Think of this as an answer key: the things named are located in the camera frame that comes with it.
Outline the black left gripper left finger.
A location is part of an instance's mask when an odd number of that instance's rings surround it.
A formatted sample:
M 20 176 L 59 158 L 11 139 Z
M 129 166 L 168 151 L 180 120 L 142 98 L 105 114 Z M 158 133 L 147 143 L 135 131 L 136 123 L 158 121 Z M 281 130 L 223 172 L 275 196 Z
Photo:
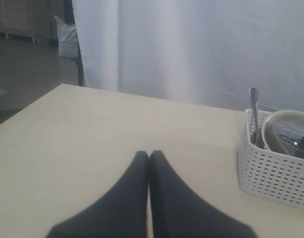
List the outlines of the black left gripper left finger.
M 49 238 L 147 237 L 148 161 L 137 151 L 116 184 L 99 200 L 55 225 Z

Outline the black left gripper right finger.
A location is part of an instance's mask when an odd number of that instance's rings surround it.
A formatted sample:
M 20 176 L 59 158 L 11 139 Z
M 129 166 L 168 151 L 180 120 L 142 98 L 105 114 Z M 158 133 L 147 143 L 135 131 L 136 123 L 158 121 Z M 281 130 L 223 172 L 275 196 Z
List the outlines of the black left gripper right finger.
M 255 238 L 248 225 L 198 196 L 175 172 L 162 151 L 149 159 L 150 202 L 156 238 Z

